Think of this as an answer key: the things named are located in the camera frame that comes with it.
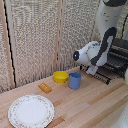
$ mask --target wooden table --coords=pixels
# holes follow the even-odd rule
[[[55,116],[47,128],[109,128],[121,114],[128,101],[128,86],[123,78],[102,83],[79,67],[67,71],[80,72],[82,81],[77,90],[54,82],[53,76],[0,94],[0,128],[13,128],[7,113],[10,105],[19,97],[38,94],[47,97],[55,107]],[[52,92],[45,94],[38,88],[46,83]]]

